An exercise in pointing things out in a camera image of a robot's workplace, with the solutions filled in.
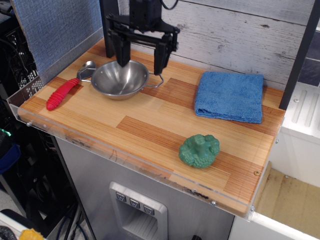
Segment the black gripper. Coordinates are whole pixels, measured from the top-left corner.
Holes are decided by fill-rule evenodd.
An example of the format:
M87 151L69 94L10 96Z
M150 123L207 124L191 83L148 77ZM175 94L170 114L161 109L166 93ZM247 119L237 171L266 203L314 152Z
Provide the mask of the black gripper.
M162 20L162 9L172 10L176 7L165 5L162 0L130 0L129 14L108 14L106 19L110 23L108 37L110 38L117 63L124 67L130 61L131 42L139 41L147 46L155 46L154 74L160 75L167 66L172 51L178 49L178 33L180 30ZM157 43L145 36L147 32L164 33Z

